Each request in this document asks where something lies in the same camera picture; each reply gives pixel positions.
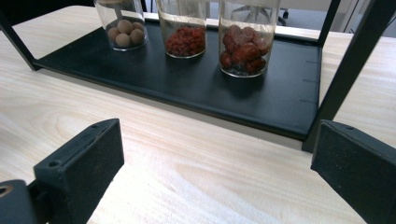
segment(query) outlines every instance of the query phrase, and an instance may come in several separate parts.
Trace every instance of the floor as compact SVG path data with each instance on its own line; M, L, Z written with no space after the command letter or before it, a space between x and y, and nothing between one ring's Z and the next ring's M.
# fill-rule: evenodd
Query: floor
M157 7L155 5L154 0L146 0L148 11L157 12ZM219 17L219 4L211 3L210 4L210 18L217 19ZM322 11L311 11L311 10L298 10L298 9L289 9L289 17L286 19L287 26L290 27L298 27L312 30L320 30L324 18L326 16L326 12ZM362 15L359 15L355 21L355 24L352 26L352 29L349 30L350 33L354 33L359 26L359 22L361 20ZM390 21L388 28L385 30L382 36L394 37L396 38L396 20Z

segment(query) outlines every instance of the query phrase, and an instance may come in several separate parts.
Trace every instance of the red dried fruit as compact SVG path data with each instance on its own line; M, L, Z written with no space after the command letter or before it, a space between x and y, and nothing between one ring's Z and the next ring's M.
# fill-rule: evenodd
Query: red dried fruit
M205 29L180 27L165 41L166 50L176 56L191 56L205 50Z
M263 58L259 58L254 61L245 63L245 70L250 74L256 73L256 72L262 70L266 64L267 64L267 61L265 61Z
M242 33L241 33L241 35L235 36L233 39L235 40L235 42L238 46L242 46L247 43L247 41L245 40L245 37Z
M231 25L231 26L228 28L228 31L227 31L227 32L230 33L232 36L237 36L237 35L240 35L240 34L241 34L242 30L241 30L241 28L240 28L239 26L237 26L237 25Z
M230 53L233 53L236 49L239 48L239 45L233 39L233 36L231 35L231 33L228 33L228 32L224 34L222 43L224 44L224 47L227 49L227 51Z
M243 65L260 57L260 50L253 43L246 43L233 53L233 63Z
M227 51L223 51L220 54L220 63L224 69L233 67L233 59L231 57L231 54Z
M242 29L242 37L243 37L243 41L245 41L245 43L251 43L253 42L253 39L256 38L258 35L256 33L256 31L251 28L251 27L245 27L244 29Z
M263 37L257 36L253 39L253 43L260 49L261 56L267 54L271 49L271 46L268 45L268 41Z

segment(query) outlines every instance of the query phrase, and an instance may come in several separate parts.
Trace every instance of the dried jujube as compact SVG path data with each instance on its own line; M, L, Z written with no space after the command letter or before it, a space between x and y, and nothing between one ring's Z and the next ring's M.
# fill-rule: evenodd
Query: dried jujube
M223 69L242 69L254 74L262 70L266 61L262 58L271 46L251 27L241 29L231 25L222 38L225 50L219 56Z
M233 53L233 63L243 65L245 62L252 61L260 57L260 50L253 43L242 45Z
M254 61L245 63L245 70L248 73L256 73L256 72L262 70L266 64L267 64L267 61L265 61L263 58L259 58Z
M231 54L227 51L223 51L220 54L220 63L223 68L229 69L233 67L233 59L231 57Z

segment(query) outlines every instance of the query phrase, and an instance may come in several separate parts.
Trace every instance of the wood grain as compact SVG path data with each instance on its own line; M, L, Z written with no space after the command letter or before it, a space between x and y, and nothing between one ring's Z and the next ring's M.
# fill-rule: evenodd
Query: wood grain
M93 8L67 7L15 29L39 58L97 27ZM321 95L350 38L331 33ZM97 121L119 118L125 165L89 223L364 223L309 169L312 155L298 141L34 72L3 34L0 42L0 181L30 183L33 166L53 150ZM336 117L394 147L395 44L381 39Z

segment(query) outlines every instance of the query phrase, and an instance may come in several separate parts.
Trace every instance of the glass jar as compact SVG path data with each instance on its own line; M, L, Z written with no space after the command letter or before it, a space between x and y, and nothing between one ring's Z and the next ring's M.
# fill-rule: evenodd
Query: glass jar
M135 49L148 40L140 0L93 0L111 48Z
M191 58L206 50L204 0L156 0L166 54Z
M280 0L220 0L219 67L233 77L266 74Z

